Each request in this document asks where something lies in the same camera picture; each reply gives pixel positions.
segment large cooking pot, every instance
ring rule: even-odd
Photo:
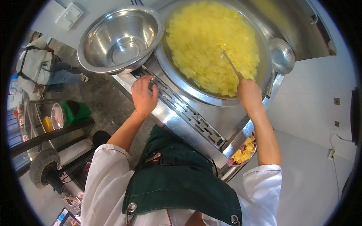
[[[165,28],[169,26],[169,19],[171,15],[181,7],[184,7],[192,0],[175,0],[165,5],[158,12],[164,20]],[[240,12],[247,20],[249,25],[255,30],[255,38],[259,47],[260,63],[257,67],[257,75],[255,76],[257,84],[261,90],[264,91],[268,87],[270,76],[272,74],[272,61],[270,58],[270,51],[268,47],[268,40],[257,26],[258,20],[252,15],[245,7],[237,2],[217,0],[217,2],[227,5]],[[172,52],[167,45],[165,33],[161,39],[160,44],[155,50],[155,56],[168,78],[175,83],[179,88],[188,93],[191,97],[196,98],[204,103],[216,105],[220,107],[235,107],[240,106],[240,101],[237,97],[220,96],[215,93],[209,92],[204,88],[198,87],[192,79],[188,79],[174,64],[172,60]]]

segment metal spatula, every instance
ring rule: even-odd
[[[231,60],[229,59],[229,57],[226,55],[225,50],[223,50],[221,52],[221,57],[220,58],[223,58],[223,57],[225,57],[227,59],[227,61],[229,61],[231,67],[233,68],[233,70],[234,70],[235,74],[237,75],[237,77],[239,78],[239,80],[243,79],[244,78],[243,75],[236,70],[236,68],[232,64]]]

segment hand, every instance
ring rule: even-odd
[[[260,111],[264,112],[261,89],[253,80],[241,79],[237,86],[237,96],[250,118]]]
[[[151,75],[144,75],[137,79],[131,87],[133,104],[136,108],[135,112],[146,117],[155,109],[158,100],[157,86],[153,85],[152,95],[148,89],[148,83],[152,78]]]
[[[50,48],[48,45],[45,46],[45,50],[54,54],[54,49]]]

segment white shirt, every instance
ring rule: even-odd
[[[27,46],[35,46],[38,47],[40,50],[29,50],[26,54],[24,66],[22,72],[29,77],[32,81],[22,78],[18,76],[18,84],[21,86],[28,94],[31,94],[35,88],[35,82],[41,85],[46,85],[49,76],[50,76],[50,65],[51,65],[51,58],[52,53],[47,52],[45,49],[46,47],[46,36],[42,36],[37,40],[29,43]],[[25,51],[22,52],[20,55],[18,62],[16,64],[16,71],[19,72],[21,69],[21,64],[25,55]]]
[[[128,153],[122,148],[104,144],[94,152],[81,209],[81,224],[96,226],[125,225],[122,204],[134,171],[129,169]],[[276,214],[282,184],[279,165],[263,165],[243,175],[243,188],[237,194],[243,225],[277,225]],[[184,226],[195,210],[157,210],[138,215],[134,226]],[[227,225],[205,214],[208,226]]]

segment yellow food pieces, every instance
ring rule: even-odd
[[[235,154],[232,156],[232,160],[234,162],[238,162],[238,164],[242,163],[245,160],[249,160],[252,154],[255,151],[253,141],[255,140],[254,136],[248,137],[244,142],[244,150],[237,150]]]
[[[260,59],[255,32],[235,9],[213,1],[198,1],[176,11],[166,29],[166,42],[175,66],[195,84],[218,95],[236,96],[236,70],[256,76]]]

